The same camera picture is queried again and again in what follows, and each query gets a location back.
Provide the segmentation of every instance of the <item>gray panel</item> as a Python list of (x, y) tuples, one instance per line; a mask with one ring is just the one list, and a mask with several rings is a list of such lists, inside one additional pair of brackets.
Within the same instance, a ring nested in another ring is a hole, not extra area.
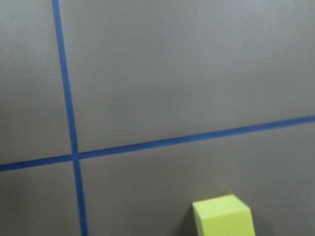
[(71, 163), (0, 173), (1, 236), (79, 236)]
[(234, 193), (257, 236), (315, 232), (315, 125), (81, 161), (91, 236), (196, 236), (191, 203)]
[(0, 1), (0, 164), (69, 154), (51, 0)]
[(60, 4), (80, 151), (315, 111), (315, 1)]

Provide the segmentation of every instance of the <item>blue tape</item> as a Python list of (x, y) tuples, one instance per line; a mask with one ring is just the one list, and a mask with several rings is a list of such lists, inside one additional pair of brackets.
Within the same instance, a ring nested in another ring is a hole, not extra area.
[[(207, 140), (207, 139), (222, 138), (222, 137), (227, 137), (227, 136), (232, 136), (232, 135), (240, 135), (240, 134), (269, 130), (269, 129), (285, 128), (288, 126), (301, 125), (301, 124), (314, 123), (314, 122), (315, 122), (315, 116), (282, 120), (282, 121), (276, 121), (276, 122), (265, 123), (265, 124), (250, 125), (250, 126), (244, 126), (240, 128), (208, 132), (204, 134), (189, 135), (189, 136), (172, 138), (172, 139), (164, 139), (164, 140), (157, 140), (157, 141), (140, 143), (140, 144), (132, 144), (132, 145), (126, 145), (126, 146), (120, 146), (120, 147), (112, 147), (112, 148), (105, 148), (105, 149), (94, 150), (94, 151), (81, 152), (81, 153), (76, 154), (77, 156), (76, 158), (87, 159), (87, 158), (93, 158), (93, 157), (108, 156), (108, 155), (114, 155), (114, 154), (119, 154), (119, 153), (124, 153), (124, 152), (131, 152), (131, 151), (150, 149), (150, 148), (158, 148), (158, 147), (183, 144), (183, 143), (189, 143), (189, 142), (197, 142), (197, 141), (202, 141), (202, 140)], [(3, 164), (3, 165), (0, 165), (0, 172), (67, 162), (73, 159), (72, 156), (73, 155), (63, 155), (63, 156), (48, 157), (48, 158), (43, 158), (43, 159), (31, 160), (31, 161)]]
[(62, 23), (61, 23), (60, 8), (59, 8), (58, 0), (52, 0), (52, 4), (53, 4), (53, 11), (54, 11), (60, 67), (61, 67), (61, 73), (62, 73), (62, 79), (63, 79), (64, 98), (65, 98), (65, 105), (66, 105), (66, 111), (67, 111), (67, 117), (68, 117), (68, 126), (69, 126), (69, 134), (70, 134), (71, 150), (72, 150), (71, 157), (73, 160), (75, 185), (76, 185), (76, 191), (77, 191), (81, 235), (87, 236), (88, 227), (87, 227), (87, 220), (86, 220), (86, 210), (85, 210), (84, 195), (83, 195), (81, 168), (80, 168), (80, 162), (78, 159), (78, 143), (77, 143), (77, 135), (76, 135), (76, 130), (75, 130), (74, 113), (73, 113), (73, 105), (72, 105), (72, 98), (71, 98), (67, 60), (66, 60), (64, 41), (63, 41), (63, 29), (62, 29)]
[(16, 162), (16, 163), (0, 165), (0, 172), (13, 171), (13, 170), (35, 167), (35, 166), (44, 166), (44, 165), (56, 164), (56, 163), (67, 162), (67, 161), (72, 161), (71, 155), (53, 156), (53, 157), (42, 158), (42, 159), (31, 160), (31, 161), (21, 161), (21, 162)]
[(121, 146), (121, 147), (112, 147), (112, 148), (106, 148), (106, 149), (100, 149), (100, 150), (94, 150), (94, 151), (87, 151), (87, 152), (79, 153), (78, 155), (79, 155), (79, 159), (87, 159), (87, 158), (107, 156), (107, 155), (113, 155), (113, 154), (118, 154), (118, 153), (130, 152), (130, 151), (158, 148), (158, 147), (164, 147), (164, 146), (170, 146), (170, 145), (176, 145), (176, 144), (202, 141), (202, 140), (207, 140), (207, 139), (215, 139), (215, 138), (227, 137), (227, 136), (232, 136), (232, 135), (263, 131), (263, 130), (268, 130), (268, 129), (283, 128), (287, 126), (293, 126), (293, 125), (305, 124), (305, 123), (311, 123), (311, 122), (315, 122), (315, 116), (288, 119), (288, 120), (282, 120), (282, 121), (276, 121), (276, 122), (258, 124), (258, 125), (250, 125), (250, 126), (244, 126), (240, 128), (226, 129), (226, 130), (214, 131), (214, 132), (209, 132), (209, 133), (189, 135), (189, 136), (183, 136), (183, 137), (172, 138), (172, 139), (164, 139), (164, 140), (158, 140), (158, 141), (152, 141), (152, 142), (146, 142), (146, 143), (140, 143), (140, 144), (132, 144), (132, 145), (126, 145), (126, 146)]

